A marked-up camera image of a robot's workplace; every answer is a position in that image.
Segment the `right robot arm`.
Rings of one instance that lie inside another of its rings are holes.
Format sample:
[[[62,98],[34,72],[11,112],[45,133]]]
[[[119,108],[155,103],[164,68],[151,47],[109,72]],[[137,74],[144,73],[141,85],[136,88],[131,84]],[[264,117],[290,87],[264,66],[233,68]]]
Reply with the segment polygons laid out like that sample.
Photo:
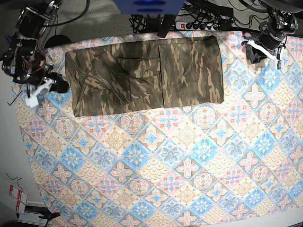
[[[7,36],[9,49],[1,57],[2,70],[13,81],[27,86],[26,104],[31,108],[39,104],[37,96],[46,89],[49,92],[66,93],[69,83],[61,74],[53,72],[39,39],[55,18],[60,0],[2,0],[3,10],[20,9],[17,32]]]

